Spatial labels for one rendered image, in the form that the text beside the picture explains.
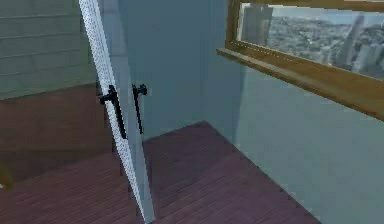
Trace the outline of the white room door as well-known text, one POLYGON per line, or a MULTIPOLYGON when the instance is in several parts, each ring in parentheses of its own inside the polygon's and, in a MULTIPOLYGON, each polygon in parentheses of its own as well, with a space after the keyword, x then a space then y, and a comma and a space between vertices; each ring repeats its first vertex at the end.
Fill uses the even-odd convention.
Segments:
POLYGON ((125 139, 120 135, 112 103, 107 101, 104 104, 118 155, 141 217, 145 224, 152 224, 155 221, 155 213, 135 110, 120 2, 119 0, 78 0, 78 2, 101 95, 108 93, 110 85, 115 87, 118 94, 126 131, 125 139))

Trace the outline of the brown wooden furniture piece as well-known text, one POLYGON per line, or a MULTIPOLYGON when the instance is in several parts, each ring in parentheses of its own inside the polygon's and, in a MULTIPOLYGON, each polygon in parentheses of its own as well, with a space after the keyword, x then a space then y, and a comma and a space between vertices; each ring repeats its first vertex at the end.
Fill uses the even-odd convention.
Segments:
POLYGON ((9 169, 6 167, 5 164, 1 162, 0 162, 0 185, 6 190, 10 190, 14 187, 13 178, 9 169))

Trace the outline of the wooden framed window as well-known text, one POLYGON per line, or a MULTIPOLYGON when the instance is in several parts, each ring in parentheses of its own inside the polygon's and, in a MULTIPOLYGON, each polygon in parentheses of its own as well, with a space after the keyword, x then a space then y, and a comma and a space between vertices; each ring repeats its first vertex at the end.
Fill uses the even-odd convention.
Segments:
POLYGON ((216 52, 384 121, 384 0, 229 0, 216 52))

